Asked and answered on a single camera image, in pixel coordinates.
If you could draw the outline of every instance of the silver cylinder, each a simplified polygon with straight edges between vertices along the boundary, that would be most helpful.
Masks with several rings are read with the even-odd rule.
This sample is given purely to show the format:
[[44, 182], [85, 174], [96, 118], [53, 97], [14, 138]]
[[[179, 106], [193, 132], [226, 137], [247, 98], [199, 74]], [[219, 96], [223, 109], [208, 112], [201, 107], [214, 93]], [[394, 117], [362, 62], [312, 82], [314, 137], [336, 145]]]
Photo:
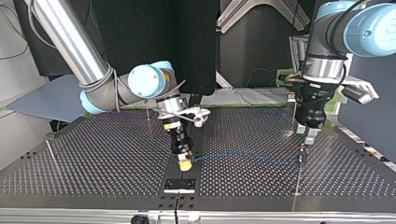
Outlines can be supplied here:
[[305, 61], [303, 78], [316, 82], [338, 83], [342, 78], [344, 60], [308, 57]]
[[78, 81], [87, 85], [102, 79], [108, 64], [101, 58], [68, 1], [34, 0], [33, 7], [37, 19]]
[[176, 113], [178, 111], [184, 110], [186, 105], [183, 102], [183, 99], [178, 96], [168, 100], [157, 101], [157, 107], [161, 112], [161, 117], [165, 117], [169, 115], [166, 112]]

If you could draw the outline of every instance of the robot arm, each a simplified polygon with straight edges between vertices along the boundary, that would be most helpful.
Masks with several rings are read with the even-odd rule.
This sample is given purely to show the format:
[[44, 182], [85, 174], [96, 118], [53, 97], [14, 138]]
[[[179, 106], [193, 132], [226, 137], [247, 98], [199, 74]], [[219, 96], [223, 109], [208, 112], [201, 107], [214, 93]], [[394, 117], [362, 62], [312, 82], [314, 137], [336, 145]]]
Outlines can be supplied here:
[[[326, 121], [324, 106], [341, 85], [350, 84], [344, 66], [347, 54], [361, 57], [382, 57], [396, 52], [396, 5], [378, 4], [360, 9], [360, 2], [338, 1], [322, 5], [313, 25], [302, 72], [304, 83], [297, 94], [295, 118], [297, 133], [309, 129], [306, 145], [312, 145]], [[343, 93], [361, 104], [378, 98], [374, 89], [364, 90], [350, 86]]]
[[172, 65], [166, 61], [138, 65], [129, 74], [118, 77], [114, 68], [101, 58], [67, 0], [25, 1], [77, 77], [83, 89], [80, 94], [83, 107], [99, 114], [144, 99], [156, 99], [180, 170], [190, 170], [193, 143], [186, 131], [186, 119], [202, 127], [210, 112], [188, 108], [180, 97]]

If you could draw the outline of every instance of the table surface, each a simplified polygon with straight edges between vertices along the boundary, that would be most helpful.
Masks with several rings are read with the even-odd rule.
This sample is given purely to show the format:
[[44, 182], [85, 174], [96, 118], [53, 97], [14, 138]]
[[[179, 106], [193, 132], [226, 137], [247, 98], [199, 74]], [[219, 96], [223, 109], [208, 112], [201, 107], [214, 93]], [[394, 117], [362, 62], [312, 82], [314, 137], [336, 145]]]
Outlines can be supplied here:
[[[201, 158], [181, 173], [155, 112], [79, 120], [0, 171], [0, 208], [396, 213], [396, 174], [327, 123], [309, 148], [300, 195], [296, 123], [288, 107], [211, 109], [191, 127]], [[167, 179], [195, 193], [163, 193]]]

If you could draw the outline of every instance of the blue joint cap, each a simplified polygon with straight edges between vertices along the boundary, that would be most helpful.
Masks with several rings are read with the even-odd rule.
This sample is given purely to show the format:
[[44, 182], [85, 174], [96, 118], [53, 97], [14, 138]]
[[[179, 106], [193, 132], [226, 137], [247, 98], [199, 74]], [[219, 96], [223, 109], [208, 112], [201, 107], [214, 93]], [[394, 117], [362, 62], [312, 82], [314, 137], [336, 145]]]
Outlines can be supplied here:
[[359, 12], [346, 25], [344, 45], [366, 58], [396, 53], [396, 4], [378, 4]]
[[168, 61], [159, 61], [156, 63], [152, 63], [151, 66], [154, 66], [156, 68], [164, 68], [164, 69], [174, 70], [172, 67], [172, 64], [169, 63]]
[[[353, 4], [355, 4], [355, 2], [353, 2], [353, 1], [337, 1], [337, 2], [325, 3], [320, 6], [320, 8], [318, 10], [318, 15], [317, 15], [317, 18], [315, 19], [315, 21], [317, 21], [318, 19], [320, 19], [322, 17], [332, 15], [334, 13], [347, 11], [347, 9], [352, 7]], [[353, 8], [353, 10], [358, 10], [359, 8], [360, 7], [357, 6], [357, 7]]]
[[129, 73], [128, 86], [133, 94], [143, 99], [149, 99], [163, 92], [166, 86], [166, 79], [159, 67], [151, 64], [142, 64]]
[[105, 113], [105, 110], [101, 110], [98, 107], [94, 106], [91, 101], [88, 99], [87, 97], [87, 93], [85, 91], [82, 91], [79, 94], [79, 100], [82, 103], [82, 106], [84, 107], [84, 109], [91, 113], [91, 114], [101, 114], [101, 113]]

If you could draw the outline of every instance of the metal hole grid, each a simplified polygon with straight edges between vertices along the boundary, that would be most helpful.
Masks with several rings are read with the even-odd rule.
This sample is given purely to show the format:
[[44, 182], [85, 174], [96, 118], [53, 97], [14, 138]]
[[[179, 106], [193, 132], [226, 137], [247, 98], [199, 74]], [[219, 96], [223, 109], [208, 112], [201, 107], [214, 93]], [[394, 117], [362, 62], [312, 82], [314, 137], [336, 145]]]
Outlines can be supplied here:
[[170, 137], [146, 111], [92, 116], [0, 182], [0, 192], [42, 196], [157, 196]]
[[[205, 124], [203, 155], [248, 151], [290, 160], [303, 142], [294, 133], [292, 111], [286, 107], [211, 111]], [[297, 172], [296, 164], [271, 164], [243, 155], [212, 158], [202, 161], [200, 196], [289, 198], [293, 196]], [[302, 196], [395, 198], [395, 184], [363, 160], [353, 145], [343, 142], [329, 125], [309, 148], [302, 180]]]

